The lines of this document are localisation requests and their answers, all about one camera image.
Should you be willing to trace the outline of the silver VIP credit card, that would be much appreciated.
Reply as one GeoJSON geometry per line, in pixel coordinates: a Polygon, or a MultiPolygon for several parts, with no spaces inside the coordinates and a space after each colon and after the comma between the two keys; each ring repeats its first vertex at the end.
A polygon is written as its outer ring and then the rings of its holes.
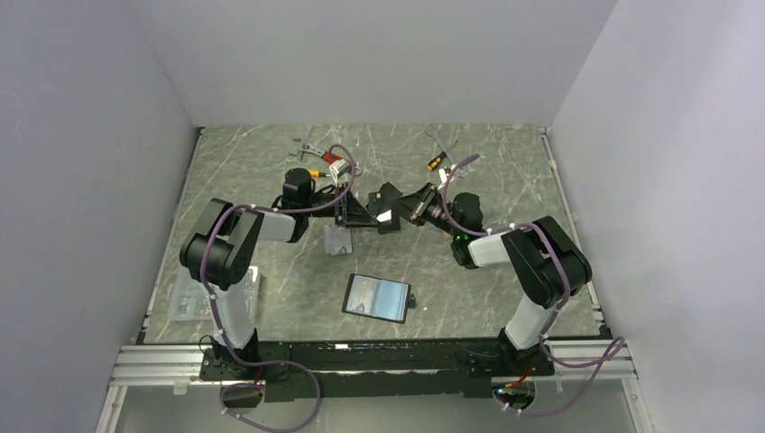
{"type": "Polygon", "coordinates": [[[372,312],[376,288],[375,279],[355,276],[348,292],[346,310],[369,315],[372,312]]]}

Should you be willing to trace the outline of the black leather card holder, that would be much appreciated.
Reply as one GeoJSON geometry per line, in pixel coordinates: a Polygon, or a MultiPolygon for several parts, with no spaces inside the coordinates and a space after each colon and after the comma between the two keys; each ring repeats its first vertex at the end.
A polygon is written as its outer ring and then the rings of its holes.
{"type": "Polygon", "coordinates": [[[346,314],[372,318],[376,320],[404,324],[408,312],[417,307],[417,298],[411,291],[411,285],[400,281],[391,281],[380,279],[368,275],[351,273],[346,285],[345,296],[341,305],[341,311],[346,314]],[[368,277],[375,279],[377,288],[372,306],[372,312],[369,315],[355,313],[346,310],[346,301],[351,287],[351,281],[355,276],[368,277]]]}

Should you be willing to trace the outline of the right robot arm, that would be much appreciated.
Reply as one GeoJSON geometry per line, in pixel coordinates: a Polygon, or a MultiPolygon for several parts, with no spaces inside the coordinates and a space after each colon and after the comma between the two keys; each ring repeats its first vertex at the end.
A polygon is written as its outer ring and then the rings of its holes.
{"type": "Polygon", "coordinates": [[[431,183],[410,194],[395,190],[389,202],[398,217],[449,234],[458,265],[469,270],[500,264],[513,268],[523,295],[499,332],[496,353],[498,365],[508,374],[530,365],[557,313],[592,280],[591,264],[551,216],[516,228],[486,229],[476,194],[459,193],[447,200],[431,183]]]}

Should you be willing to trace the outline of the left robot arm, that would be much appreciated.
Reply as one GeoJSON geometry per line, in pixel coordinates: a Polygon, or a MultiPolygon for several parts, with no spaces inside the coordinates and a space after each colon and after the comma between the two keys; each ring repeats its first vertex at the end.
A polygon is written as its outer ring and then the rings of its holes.
{"type": "Polygon", "coordinates": [[[293,244],[312,217],[334,218],[337,226],[375,227],[376,218],[352,194],[350,182],[318,189],[310,172],[289,170],[272,207],[235,205],[213,198],[180,250],[180,264],[207,294],[214,322],[215,351],[235,378],[252,376],[260,363],[258,336],[245,306],[242,280],[260,241],[293,244]]]}

